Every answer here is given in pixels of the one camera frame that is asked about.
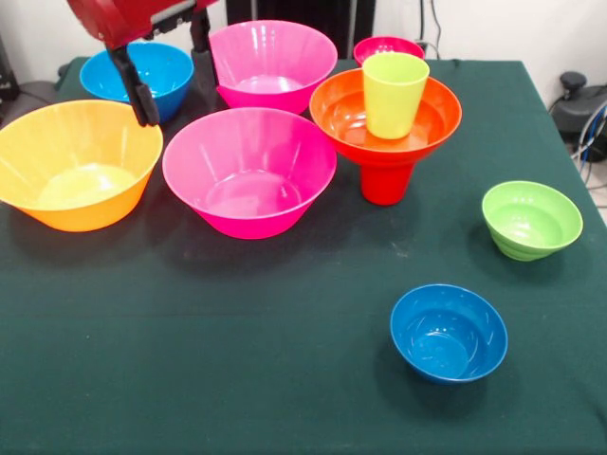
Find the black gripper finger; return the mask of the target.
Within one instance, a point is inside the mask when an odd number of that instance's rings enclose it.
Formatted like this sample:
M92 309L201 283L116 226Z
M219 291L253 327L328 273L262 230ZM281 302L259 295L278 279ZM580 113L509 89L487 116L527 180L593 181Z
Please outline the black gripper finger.
M130 44L115 47L106 45L105 50L120 74L138 124L140 126L158 126L160 117L156 102L149 86L142 81L138 74L137 67L129 53L129 46Z
M195 94L205 110L215 110L217 103L217 76L209 39L210 31L211 21L208 11L201 9L195 12L190 25L193 42L191 57L194 66Z

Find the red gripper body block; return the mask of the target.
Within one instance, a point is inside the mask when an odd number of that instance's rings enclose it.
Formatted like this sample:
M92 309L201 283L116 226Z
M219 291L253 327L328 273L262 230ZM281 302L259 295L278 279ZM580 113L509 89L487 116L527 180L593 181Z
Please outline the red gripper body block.
M207 8L214 0L69 0L86 31L111 49L138 39L153 40L190 25L193 48L207 50L211 30Z

